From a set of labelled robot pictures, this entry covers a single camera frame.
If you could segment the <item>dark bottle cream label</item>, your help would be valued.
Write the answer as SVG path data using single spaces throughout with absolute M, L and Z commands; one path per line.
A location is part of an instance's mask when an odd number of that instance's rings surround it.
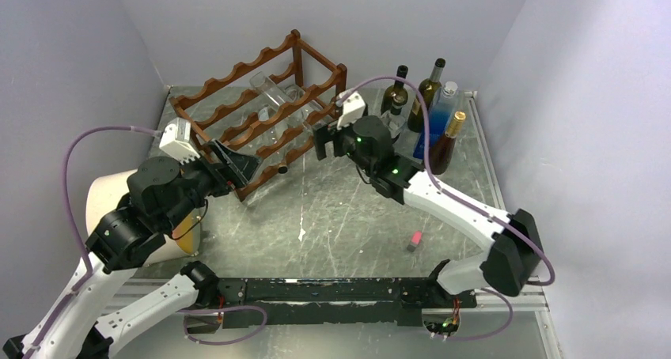
M 403 107 L 408 102 L 408 91 L 404 88 L 402 81 L 394 81 L 383 94 L 381 102 L 381 114 L 385 114 L 392 109 L 394 104 Z

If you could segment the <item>green wine bottle silver cap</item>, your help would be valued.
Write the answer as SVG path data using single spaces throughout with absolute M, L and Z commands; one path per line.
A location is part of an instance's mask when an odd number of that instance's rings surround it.
M 413 102 L 408 116 L 408 129 L 410 131 L 420 133 L 423 130 L 423 110 L 421 108 L 419 97 L 421 96 L 424 99 L 426 108 L 429 109 L 434 94 L 442 87 L 440 80 L 444 67 L 445 59 L 436 59 L 430 76 L 420 83 L 418 87 L 418 95 L 415 97 L 415 101 Z

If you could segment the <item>dark bottle gold foil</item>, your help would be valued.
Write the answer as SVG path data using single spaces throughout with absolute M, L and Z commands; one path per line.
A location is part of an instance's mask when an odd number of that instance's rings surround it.
M 467 115 L 464 111 L 456 111 L 447 124 L 440 138 L 430 147 L 428 163 L 434 175 L 446 172 L 452 160 L 457 135 L 461 131 Z

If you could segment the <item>blue labelled clear bottle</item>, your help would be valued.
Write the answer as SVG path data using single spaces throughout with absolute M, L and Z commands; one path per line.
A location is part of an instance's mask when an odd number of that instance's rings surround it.
M 428 120 L 430 126 L 430 146 L 433 146 L 440 136 L 444 134 L 453 113 L 457 109 L 459 100 L 459 90 L 456 82 L 447 81 L 440 89 L 434 92 L 433 99 L 428 108 Z M 415 143 L 413 157 L 422 160 L 424 158 L 424 125 L 423 110 L 421 104 L 416 100 L 408 120 L 408 128 L 414 132 L 419 132 L 420 136 Z

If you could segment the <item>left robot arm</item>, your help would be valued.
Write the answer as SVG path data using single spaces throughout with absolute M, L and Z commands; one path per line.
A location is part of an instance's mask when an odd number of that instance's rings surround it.
M 29 333 L 9 338 L 8 358 L 111 358 L 166 317 L 185 310 L 221 315 L 219 279 L 194 261 L 159 289 L 117 312 L 104 309 L 117 290 L 209 197 L 245 187 L 261 159 L 212 141 L 217 161 L 198 155 L 153 157 L 127 179 L 128 192 L 85 243 L 85 258 L 49 314 Z

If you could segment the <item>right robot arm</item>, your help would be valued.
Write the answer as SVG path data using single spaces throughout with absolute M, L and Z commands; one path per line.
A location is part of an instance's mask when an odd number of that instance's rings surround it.
M 352 160 L 378 194 L 452 225 L 481 249 L 438 269 L 426 291 L 433 305 L 445 307 L 458 293 L 483 287 L 516 297 L 531 284 L 544 252 L 530 212 L 512 214 L 485 205 L 430 177 L 419 163 L 395 152 L 389 130 L 376 116 L 363 116 L 347 127 L 333 122 L 315 129 L 320 160 L 327 143 L 335 156 Z

